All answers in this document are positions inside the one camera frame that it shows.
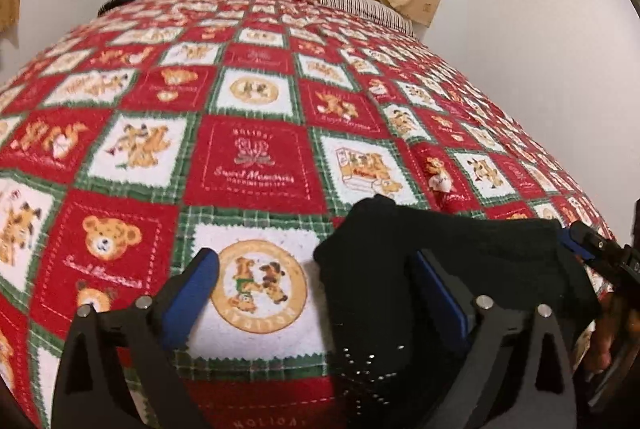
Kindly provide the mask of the right hand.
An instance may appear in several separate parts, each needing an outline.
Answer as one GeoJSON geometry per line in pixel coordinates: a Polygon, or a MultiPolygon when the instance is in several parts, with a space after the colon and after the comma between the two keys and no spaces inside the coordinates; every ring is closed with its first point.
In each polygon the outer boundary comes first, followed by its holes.
{"type": "Polygon", "coordinates": [[[630,311],[623,319],[625,301],[616,295],[608,293],[601,300],[602,316],[597,319],[596,328],[590,338],[587,353],[582,359],[585,369],[593,374],[605,371],[612,362],[611,348],[622,327],[625,327],[632,337],[639,332],[639,316],[630,311]]]}

